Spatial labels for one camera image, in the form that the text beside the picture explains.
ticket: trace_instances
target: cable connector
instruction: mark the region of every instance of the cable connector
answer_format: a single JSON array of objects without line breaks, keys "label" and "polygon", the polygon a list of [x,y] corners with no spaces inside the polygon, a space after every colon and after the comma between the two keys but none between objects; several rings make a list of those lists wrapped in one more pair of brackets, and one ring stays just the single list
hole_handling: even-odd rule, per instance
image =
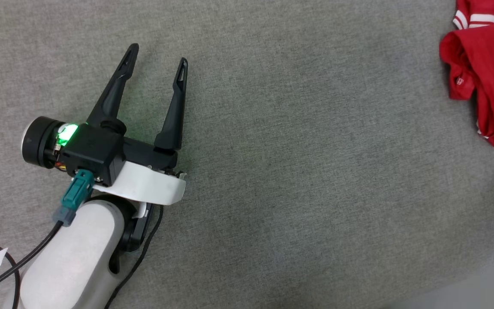
[{"label": "cable connector", "polygon": [[81,203],[93,192],[94,175],[88,170],[78,170],[66,193],[60,200],[62,206],[53,214],[55,222],[62,221],[69,227],[74,221]]}]

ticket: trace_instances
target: folded red garment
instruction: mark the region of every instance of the folded red garment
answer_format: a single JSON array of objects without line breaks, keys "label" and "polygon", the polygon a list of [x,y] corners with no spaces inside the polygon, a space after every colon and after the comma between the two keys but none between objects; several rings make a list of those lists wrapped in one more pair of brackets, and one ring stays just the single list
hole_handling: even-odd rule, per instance
[{"label": "folded red garment", "polygon": [[494,24],[494,0],[457,0],[453,23],[459,29]]},{"label": "folded red garment", "polygon": [[457,30],[445,35],[440,56],[451,65],[450,96],[478,96],[478,127],[494,146],[494,25]]}]

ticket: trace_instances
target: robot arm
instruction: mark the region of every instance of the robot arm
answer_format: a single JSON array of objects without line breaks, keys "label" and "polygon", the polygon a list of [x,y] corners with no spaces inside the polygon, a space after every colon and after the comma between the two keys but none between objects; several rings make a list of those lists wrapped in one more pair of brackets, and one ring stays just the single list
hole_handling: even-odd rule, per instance
[{"label": "robot arm", "polygon": [[[22,309],[104,308],[130,277],[120,269],[119,258],[140,248],[155,205],[182,199],[185,174],[173,168],[182,145],[188,63],[180,61],[163,129],[150,145],[124,137],[126,126],[117,118],[138,52],[137,44],[126,51],[86,123],[39,117],[24,133],[26,162],[74,178],[54,216],[65,227],[23,274]],[[90,198],[92,190],[106,194]],[[132,202],[139,203],[138,210]],[[157,226],[162,215],[163,206]]]}]

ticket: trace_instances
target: red fabric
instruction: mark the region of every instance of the red fabric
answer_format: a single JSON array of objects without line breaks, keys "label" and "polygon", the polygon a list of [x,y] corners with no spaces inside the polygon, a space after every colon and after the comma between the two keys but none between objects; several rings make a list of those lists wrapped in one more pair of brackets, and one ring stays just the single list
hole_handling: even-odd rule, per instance
[{"label": "red fabric", "polygon": [[448,33],[440,56],[451,65],[451,98],[468,100],[477,90],[478,125],[494,146],[494,25]]},{"label": "red fabric", "polygon": [[494,0],[457,0],[454,20],[459,29],[494,24]]}]

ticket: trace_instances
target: red shirt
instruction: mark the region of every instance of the red shirt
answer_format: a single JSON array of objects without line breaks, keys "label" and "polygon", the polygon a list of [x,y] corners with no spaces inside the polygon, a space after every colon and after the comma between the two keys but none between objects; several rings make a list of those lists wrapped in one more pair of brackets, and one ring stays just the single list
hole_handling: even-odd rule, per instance
[{"label": "red shirt", "polygon": [[459,29],[494,24],[494,0],[457,0],[453,23]]},{"label": "red shirt", "polygon": [[478,127],[494,146],[494,25],[448,33],[440,56],[451,65],[451,98],[468,100],[477,90]]}]

